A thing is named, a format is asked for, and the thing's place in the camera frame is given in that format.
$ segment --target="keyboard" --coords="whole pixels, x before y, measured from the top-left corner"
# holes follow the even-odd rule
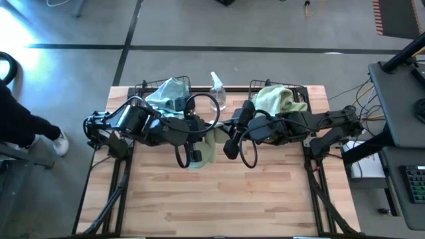
[[[425,166],[400,166],[410,201],[425,203]]]

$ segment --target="wooden table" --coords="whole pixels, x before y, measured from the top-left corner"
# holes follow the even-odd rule
[[[120,106],[127,90],[112,87],[106,109],[112,112]],[[329,110],[323,86],[308,86],[308,92],[313,113]],[[247,93],[228,93],[220,119],[228,119],[246,99]],[[206,121],[214,118],[209,107],[208,98],[196,98],[196,112]],[[243,150],[248,159],[253,158],[249,143]],[[93,163],[102,160],[106,151],[99,150]],[[177,165],[170,145],[136,143],[122,236],[317,235],[301,143],[258,146],[254,169],[245,167],[239,157],[227,159],[222,145],[217,145],[217,153],[216,163],[186,170]],[[332,203],[351,227],[359,230],[342,160],[328,157],[323,164]],[[90,173],[77,232],[87,229],[104,207],[113,167],[114,160],[109,160]],[[115,216],[112,218],[111,230]]]

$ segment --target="concrete floor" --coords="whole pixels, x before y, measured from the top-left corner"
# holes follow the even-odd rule
[[[50,8],[44,0],[9,0],[0,7],[0,50],[12,54],[21,71],[11,84],[19,101],[34,114],[68,134],[64,159],[43,138],[32,154],[54,157],[51,171],[24,163],[12,167],[0,198],[2,238],[49,238],[71,233],[93,150],[86,145],[82,120],[103,110],[122,50],[51,49],[52,44],[124,45],[137,0],[87,1],[82,17],[72,16],[74,1]],[[133,45],[270,46],[286,48],[401,49],[410,41],[380,37],[371,1],[327,0],[314,18],[303,17],[303,1],[237,0],[223,7],[213,0],[145,0]],[[418,5],[422,24],[425,8]],[[25,48],[22,44],[45,44]],[[215,71],[226,85],[253,79],[324,85],[332,97],[362,84],[367,64],[389,54],[322,54],[130,50],[121,86],[143,79],[187,75],[192,85],[211,85]],[[355,91],[329,102],[337,110],[353,103]],[[382,122],[371,126],[379,132]],[[374,236],[424,238],[407,229],[403,219],[379,215],[383,191],[352,190],[361,229]]]

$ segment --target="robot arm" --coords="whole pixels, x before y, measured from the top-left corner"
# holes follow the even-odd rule
[[[144,102],[137,96],[130,98],[111,114],[94,112],[84,120],[84,132],[90,140],[88,144],[95,149],[107,145],[113,157],[121,157],[126,152],[126,144],[114,133],[108,132],[115,130],[126,138],[151,147],[170,144],[177,148],[183,145],[187,156],[186,164],[181,162],[178,150],[176,158],[181,167],[188,167],[190,162],[202,160],[201,152],[195,149],[195,143],[203,140],[220,116],[218,112],[212,125],[196,116],[193,113],[195,103],[191,102],[196,96],[185,99],[184,107],[180,107],[184,111],[182,118],[163,117],[147,103],[145,106],[131,105],[133,99]],[[223,151],[229,159],[236,159],[241,154],[239,148],[244,140],[276,146],[304,141],[309,145],[310,157],[317,159],[329,152],[329,146],[333,143],[362,132],[355,110],[355,107],[347,106],[343,110],[323,114],[289,112],[271,116],[265,111],[255,110],[254,104],[246,100],[242,108],[235,110],[232,119],[222,122],[224,127],[221,129],[230,136]],[[331,130],[323,137],[311,139],[313,133],[328,128]]]
[[[241,109],[235,111],[232,123],[227,122],[230,125],[230,139],[223,150],[229,159],[236,159],[243,140],[271,145],[303,141],[312,159],[324,157],[330,145],[361,134],[363,127],[355,112],[354,106],[346,106],[343,110],[322,114],[288,112],[271,116],[262,110],[255,110],[254,104],[247,100]],[[331,130],[323,137],[312,138],[319,130],[329,128]]]

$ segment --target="clear plastic bottle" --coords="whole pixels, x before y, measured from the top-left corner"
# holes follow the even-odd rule
[[[220,78],[215,74],[215,72],[211,72],[212,80],[214,81],[214,86],[210,90],[210,95],[214,97],[214,99],[218,102],[220,106],[220,111],[226,108],[226,90],[223,87],[223,83]],[[217,108],[212,100],[210,100],[211,109],[217,111]]]

